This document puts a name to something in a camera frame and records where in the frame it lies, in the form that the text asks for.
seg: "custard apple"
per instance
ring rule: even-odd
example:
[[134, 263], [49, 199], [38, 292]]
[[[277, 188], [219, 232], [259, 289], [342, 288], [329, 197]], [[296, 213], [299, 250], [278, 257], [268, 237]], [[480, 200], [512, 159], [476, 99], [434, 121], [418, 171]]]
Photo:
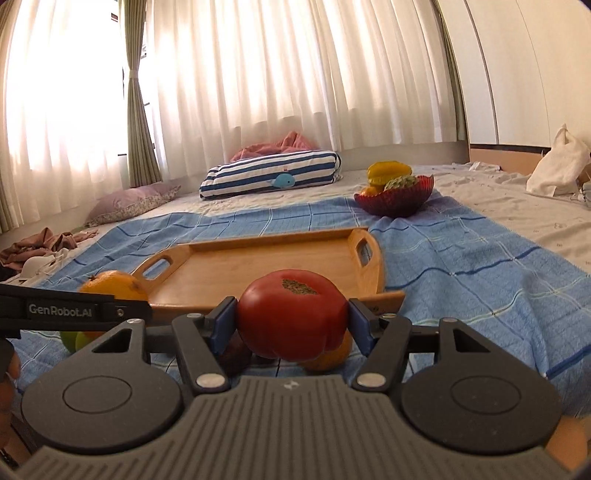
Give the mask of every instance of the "custard apple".
[[417, 182], [418, 180], [414, 175], [402, 175], [401, 177], [390, 180], [384, 187], [384, 191], [390, 189], [405, 189], [412, 187]]

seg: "blue checkered cloth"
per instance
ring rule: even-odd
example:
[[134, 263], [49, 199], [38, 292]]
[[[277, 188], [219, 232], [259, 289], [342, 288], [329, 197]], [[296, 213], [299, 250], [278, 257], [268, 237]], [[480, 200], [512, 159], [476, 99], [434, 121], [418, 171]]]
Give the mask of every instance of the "blue checkered cloth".
[[[351, 198], [207, 217], [172, 213], [117, 226], [41, 288], [76, 290], [91, 274], [131, 272], [175, 244], [218, 238], [367, 226], [379, 242], [387, 290], [402, 289], [401, 313], [419, 325], [456, 317], [487, 336], [558, 388], [564, 412], [591, 413], [591, 275], [449, 197], [434, 192], [408, 219], [377, 218]], [[59, 337], [23, 332], [14, 342], [28, 384], [67, 355]], [[364, 361], [354, 348], [334, 373], [350, 381]], [[407, 374], [433, 361], [412, 355]], [[179, 378], [176, 360], [152, 363]], [[277, 361], [251, 365], [247, 375], [295, 376], [305, 372]]]

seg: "green apple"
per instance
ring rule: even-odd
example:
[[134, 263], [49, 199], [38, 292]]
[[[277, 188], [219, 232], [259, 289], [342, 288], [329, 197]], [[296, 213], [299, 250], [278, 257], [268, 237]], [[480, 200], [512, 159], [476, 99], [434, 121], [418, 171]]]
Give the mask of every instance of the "green apple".
[[93, 340], [94, 340], [93, 338], [88, 338], [84, 334], [84, 332], [78, 332], [78, 335], [76, 335], [76, 352], [78, 350], [82, 350], [86, 345], [91, 343]]
[[68, 349], [70, 353], [76, 351], [76, 336], [78, 332], [60, 332], [61, 342]]

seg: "purple floral pillow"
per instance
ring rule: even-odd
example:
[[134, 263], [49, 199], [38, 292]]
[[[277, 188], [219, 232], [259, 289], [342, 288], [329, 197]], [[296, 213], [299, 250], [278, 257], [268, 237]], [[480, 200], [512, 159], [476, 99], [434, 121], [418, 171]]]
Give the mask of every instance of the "purple floral pillow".
[[121, 222], [154, 210], [177, 196], [180, 185], [153, 183], [144, 187], [121, 190], [99, 200], [86, 219], [85, 227]]

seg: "red glass bowl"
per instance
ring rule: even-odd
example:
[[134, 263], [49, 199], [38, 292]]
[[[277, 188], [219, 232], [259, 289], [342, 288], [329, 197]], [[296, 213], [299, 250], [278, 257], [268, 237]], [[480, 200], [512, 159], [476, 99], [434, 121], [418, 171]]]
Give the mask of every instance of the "red glass bowl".
[[377, 195], [355, 194], [359, 206], [372, 215], [381, 217], [408, 217], [413, 215], [431, 196], [435, 181], [433, 175], [417, 176], [418, 182], [404, 189], [384, 190]]

